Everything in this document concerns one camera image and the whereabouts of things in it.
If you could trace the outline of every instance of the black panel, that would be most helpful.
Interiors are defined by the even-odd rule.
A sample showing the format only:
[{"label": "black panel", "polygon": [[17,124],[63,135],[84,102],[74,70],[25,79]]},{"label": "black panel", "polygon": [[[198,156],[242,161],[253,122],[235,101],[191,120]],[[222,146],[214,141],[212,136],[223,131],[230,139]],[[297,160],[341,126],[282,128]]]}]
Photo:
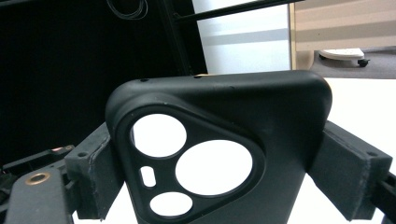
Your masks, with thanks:
[{"label": "black panel", "polygon": [[108,95],[143,76],[132,36],[106,1],[0,7],[0,162],[76,145],[99,126]]}]

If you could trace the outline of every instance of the circular lens hole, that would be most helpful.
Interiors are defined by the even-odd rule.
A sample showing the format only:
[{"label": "circular lens hole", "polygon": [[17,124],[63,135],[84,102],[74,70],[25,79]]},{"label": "circular lens hole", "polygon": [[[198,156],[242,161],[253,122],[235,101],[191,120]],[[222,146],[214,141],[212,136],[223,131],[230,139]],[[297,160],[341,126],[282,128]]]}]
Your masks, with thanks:
[{"label": "circular lens hole", "polygon": [[242,145],[214,140],[187,150],[177,162],[180,185],[195,194],[216,196],[239,187],[249,176],[252,158]]},{"label": "circular lens hole", "polygon": [[183,193],[167,192],[154,197],[149,205],[159,216],[179,217],[190,211],[192,199]]},{"label": "circular lens hole", "polygon": [[143,154],[163,158],[183,148],[187,133],[179,120],[164,114],[153,114],[141,118],[134,124],[131,139]]}]

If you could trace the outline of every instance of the white surface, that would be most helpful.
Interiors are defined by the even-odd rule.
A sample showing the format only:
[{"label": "white surface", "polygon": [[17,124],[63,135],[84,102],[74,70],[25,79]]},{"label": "white surface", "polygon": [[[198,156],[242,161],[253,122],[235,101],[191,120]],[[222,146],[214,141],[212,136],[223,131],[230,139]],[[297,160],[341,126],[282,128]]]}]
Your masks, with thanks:
[{"label": "white surface", "polygon": [[188,149],[177,162],[176,177],[189,192],[214,196],[240,186],[248,178],[252,165],[251,155],[244,146],[214,140]]},{"label": "white surface", "polygon": [[[193,0],[195,12],[251,0]],[[269,7],[198,21],[209,74],[290,69],[289,9]]]},{"label": "white surface", "polygon": [[324,49],[319,54],[334,60],[358,60],[364,58],[361,49]]},{"label": "white surface", "polygon": [[149,203],[152,211],[162,217],[186,214],[192,208],[192,199],[179,192],[166,192],[155,196]]},{"label": "white surface", "polygon": [[183,124],[163,114],[141,118],[134,124],[131,132],[134,146],[143,154],[154,158],[168,157],[177,153],[186,143],[186,139],[187,133]]},{"label": "white surface", "polygon": [[[329,120],[396,158],[396,80],[328,78],[333,104]],[[396,174],[396,164],[391,171]],[[352,224],[380,224],[382,214]],[[76,223],[100,223],[76,220]],[[126,188],[123,188],[103,223],[137,223]],[[307,175],[292,210],[289,224],[347,224],[342,215]]]}]

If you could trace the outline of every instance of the wire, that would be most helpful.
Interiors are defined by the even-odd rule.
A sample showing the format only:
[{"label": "wire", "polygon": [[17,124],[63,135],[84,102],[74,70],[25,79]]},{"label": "wire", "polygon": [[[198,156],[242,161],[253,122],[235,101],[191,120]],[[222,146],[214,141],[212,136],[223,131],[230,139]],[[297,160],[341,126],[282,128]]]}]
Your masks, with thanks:
[{"label": "wire", "polygon": [[146,17],[146,15],[149,12],[149,4],[147,2],[147,0],[140,0],[139,3],[139,8],[130,14],[123,14],[120,13],[113,4],[113,0],[107,0],[107,4],[110,7],[111,11],[113,11],[113,13],[120,19],[122,20],[127,20],[127,21],[138,21],[138,20],[142,20],[143,18]]}]

